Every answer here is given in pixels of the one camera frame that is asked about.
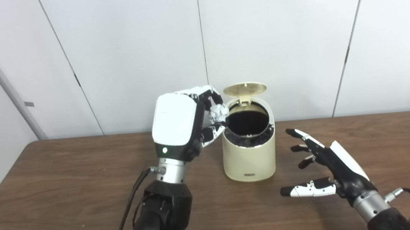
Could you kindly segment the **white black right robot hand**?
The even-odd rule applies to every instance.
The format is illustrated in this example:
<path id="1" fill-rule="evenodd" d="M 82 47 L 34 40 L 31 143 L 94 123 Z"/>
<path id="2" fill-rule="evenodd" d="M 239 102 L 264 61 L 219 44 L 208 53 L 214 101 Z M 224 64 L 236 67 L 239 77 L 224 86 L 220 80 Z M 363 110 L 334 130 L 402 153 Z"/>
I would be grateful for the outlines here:
<path id="1" fill-rule="evenodd" d="M 299 164 L 299 169 L 317 163 L 325 166 L 332 178 L 323 177 L 313 179 L 295 186 L 285 186 L 280 190 L 280 195 L 285 197 L 323 197 L 337 194 L 347 199 L 350 205 L 356 198 L 367 191 L 376 191 L 377 188 L 370 181 L 368 175 L 346 151 L 338 141 L 333 141 L 330 146 L 325 146 L 314 137 L 298 129 L 286 129 L 286 133 L 293 138 L 303 141 L 302 144 L 291 147 L 292 152 L 308 152 L 310 156 L 304 158 Z"/>

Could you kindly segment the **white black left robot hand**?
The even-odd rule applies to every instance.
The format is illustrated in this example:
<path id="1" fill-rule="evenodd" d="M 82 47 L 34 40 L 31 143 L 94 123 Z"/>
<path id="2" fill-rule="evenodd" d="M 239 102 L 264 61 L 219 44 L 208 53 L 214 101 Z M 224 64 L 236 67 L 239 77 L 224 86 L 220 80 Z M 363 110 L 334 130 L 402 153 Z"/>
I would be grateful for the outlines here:
<path id="1" fill-rule="evenodd" d="M 229 115 L 229 107 L 211 85 L 161 95 L 152 124 L 157 156 L 191 162 L 223 134 Z"/>

